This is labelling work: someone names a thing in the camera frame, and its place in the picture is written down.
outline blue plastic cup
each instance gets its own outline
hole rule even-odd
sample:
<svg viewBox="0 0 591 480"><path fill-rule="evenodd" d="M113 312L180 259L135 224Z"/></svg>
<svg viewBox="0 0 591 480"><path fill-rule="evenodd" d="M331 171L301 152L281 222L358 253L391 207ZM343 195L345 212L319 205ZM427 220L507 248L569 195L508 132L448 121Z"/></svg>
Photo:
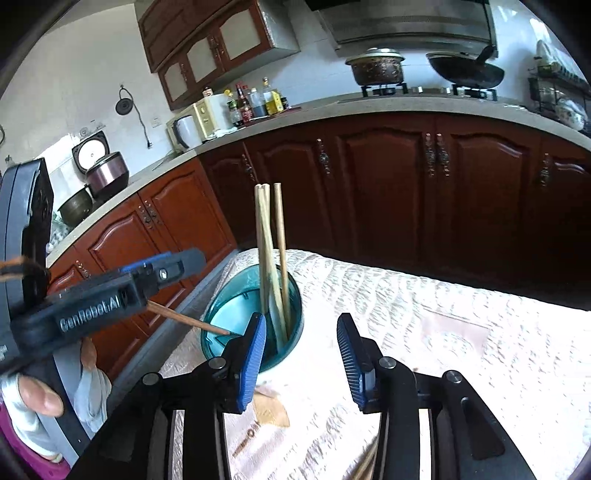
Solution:
<svg viewBox="0 0 591 480"><path fill-rule="evenodd" d="M276 266L276 268L279 278L281 278L281 271L279 267ZM278 352L276 348L269 348L269 343L275 345L276 340L274 338L267 339L265 354L261 362L261 373L275 367L291 353L300 340L304 329L301 315L300 289L291 274L288 273L287 275L293 329L287 343ZM205 312L203 321L231 332L243 334L246 331L251 315L254 312L261 311L260 285L258 264L238 272L218 292ZM267 325L270 325L270 319L267 319ZM268 329L268 333L271 336L274 335L272 329ZM201 349L205 358L210 359L222 354L224 345L216 340L217 337L216 333L201 332Z"/></svg>

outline power cord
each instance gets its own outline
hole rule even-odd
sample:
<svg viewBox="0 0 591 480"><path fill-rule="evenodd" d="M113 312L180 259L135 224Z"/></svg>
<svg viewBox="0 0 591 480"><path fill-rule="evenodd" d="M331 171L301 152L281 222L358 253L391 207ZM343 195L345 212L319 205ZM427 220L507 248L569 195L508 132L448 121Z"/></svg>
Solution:
<svg viewBox="0 0 591 480"><path fill-rule="evenodd" d="M144 125L144 121L142 120L142 116L138 110L138 106L135 104L134 96L131 95L131 92L121 84L121 88L119 89L119 100L122 100L123 97L121 96L121 92L125 90L129 98L131 99L131 104L134 106L135 111L138 112L139 123L142 124L142 128L144 129L144 136L146 137L146 143L148 148L152 148L152 143L150 143L150 139L148 138L148 133L146 132L146 126Z"/></svg>

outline purple fabric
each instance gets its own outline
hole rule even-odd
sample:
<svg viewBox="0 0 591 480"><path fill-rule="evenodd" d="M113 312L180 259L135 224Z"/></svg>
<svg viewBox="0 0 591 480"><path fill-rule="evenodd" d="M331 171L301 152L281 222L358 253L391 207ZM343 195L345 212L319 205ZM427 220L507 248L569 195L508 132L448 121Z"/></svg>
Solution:
<svg viewBox="0 0 591 480"><path fill-rule="evenodd" d="M33 452L22 442L12 428L12 420L4 404L0 404L0 430L17 455L25 460L43 480L63 480L70 473L70 466L65 460L52 463Z"/></svg>

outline range hood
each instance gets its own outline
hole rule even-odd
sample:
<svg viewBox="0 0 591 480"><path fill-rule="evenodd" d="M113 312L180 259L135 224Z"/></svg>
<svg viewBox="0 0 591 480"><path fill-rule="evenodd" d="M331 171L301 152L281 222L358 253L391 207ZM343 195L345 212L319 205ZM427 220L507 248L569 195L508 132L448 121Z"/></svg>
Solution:
<svg viewBox="0 0 591 480"><path fill-rule="evenodd" d="M481 0L306 0L335 48L374 47L465 51L489 42ZM491 7L485 0L496 45Z"/></svg>

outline white cloth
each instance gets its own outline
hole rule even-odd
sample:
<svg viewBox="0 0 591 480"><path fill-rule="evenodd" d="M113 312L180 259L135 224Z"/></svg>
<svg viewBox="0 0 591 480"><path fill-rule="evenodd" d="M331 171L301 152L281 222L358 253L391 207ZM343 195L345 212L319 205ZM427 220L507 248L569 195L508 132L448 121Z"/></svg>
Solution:
<svg viewBox="0 0 591 480"><path fill-rule="evenodd" d="M256 250L235 257L216 293L257 262ZM304 333L259 383L279 394L290 427L257 425L252 404L241 416L226 415L233 480L349 478L379 416L364 416L351 399L336 341L343 312L409 368L438 377L459 370L538 480L566 480L589 448L591 313L309 252L288 251L287 265L301 292ZM160 372L190 372L203 361L193 329ZM177 420L173 475L180 479L182 413ZM421 464L421 477L430 478L429 463Z"/></svg>
<svg viewBox="0 0 591 480"><path fill-rule="evenodd" d="M19 377L17 374L0 379L2 399L10 415L14 432L25 445L39 455L61 455L37 414L22 401L18 391ZM110 393L111 382L101 370L82 369L73 407L80 421L86 423L93 432L97 432L106 421L106 399Z"/></svg>

